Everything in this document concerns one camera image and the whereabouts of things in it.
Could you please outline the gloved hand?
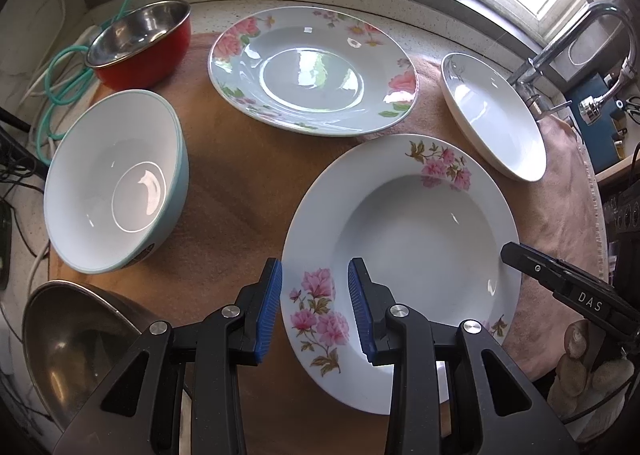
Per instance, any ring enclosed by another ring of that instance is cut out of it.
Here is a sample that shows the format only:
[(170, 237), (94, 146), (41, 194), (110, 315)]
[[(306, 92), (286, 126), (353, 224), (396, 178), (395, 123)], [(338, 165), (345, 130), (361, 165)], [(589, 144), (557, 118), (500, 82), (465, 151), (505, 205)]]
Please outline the gloved hand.
[(591, 345), (593, 327), (581, 319), (567, 327), (565, 353), (555, 368), (547, 402), (578, 443), (587, 443), (613, 426), (626, 404), (625, 392), (634, 375), (626, 355), (594, 368), (597, 349)]

